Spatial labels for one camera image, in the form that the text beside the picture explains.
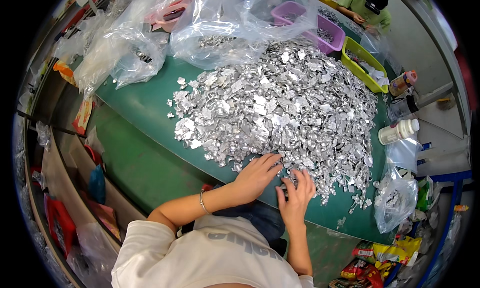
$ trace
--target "white plastic bottle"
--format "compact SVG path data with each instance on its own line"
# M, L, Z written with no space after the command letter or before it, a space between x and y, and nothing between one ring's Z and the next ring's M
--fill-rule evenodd
M405 139L420 129L418 119L401 120L378 131L378 140L387 145Z

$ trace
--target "floor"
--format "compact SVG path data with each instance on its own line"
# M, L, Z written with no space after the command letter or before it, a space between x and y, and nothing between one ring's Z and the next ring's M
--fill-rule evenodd
M81 101L77 88L67 85L52 123L73 130L71 122ZM204 183L218 182L148 138L106 104L93 109L87 132L95 126L105 148L102 159L108 176L145 213L166 201L198 193ZM68 134L56 133L62 153L68 152L70 139ZM327 287L340 277L360 241L311 223L307 223L307 240L316 287Z

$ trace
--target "bottle cap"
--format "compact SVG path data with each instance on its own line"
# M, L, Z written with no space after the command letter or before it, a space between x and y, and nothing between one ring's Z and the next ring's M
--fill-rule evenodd
M419 124L419 120L417 118L412 119L412 129L414 131L420 130L420 124Z

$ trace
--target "green shirt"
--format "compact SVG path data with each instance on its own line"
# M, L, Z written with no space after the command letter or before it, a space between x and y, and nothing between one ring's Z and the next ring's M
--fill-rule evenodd
M390 16L390 12L387 8L380 10L380 14L377 15L365 7L365 0L339 0L337 3L339 6L345 7L359 14L366 20L367 25L375 26L380 24L383 33L388 31L392 16Z

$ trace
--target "yellow-green plastic basket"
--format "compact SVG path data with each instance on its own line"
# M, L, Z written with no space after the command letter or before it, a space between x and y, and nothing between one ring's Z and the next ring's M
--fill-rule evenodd
M348 36L345 37L345 41L343 42L342 47L342 58L340 59L343 65L345 65L345 67L348 68L353 75L357 76L357 78L362 80L365 83L365 86L368 87L373 93L387 93L388 85L383 85L382 87L380 87L380 85L377 84L377 82L372 79L372 77L368 75L357 63L347 57L347 55L345 54L345 50L351 50L355 55L357 55L358 58L365 60L368 65L374 67L376 70L382 71L386 77L387 72L385 71L385 68L377 61L377 59L375 59L360 44L355 42L355 40Z

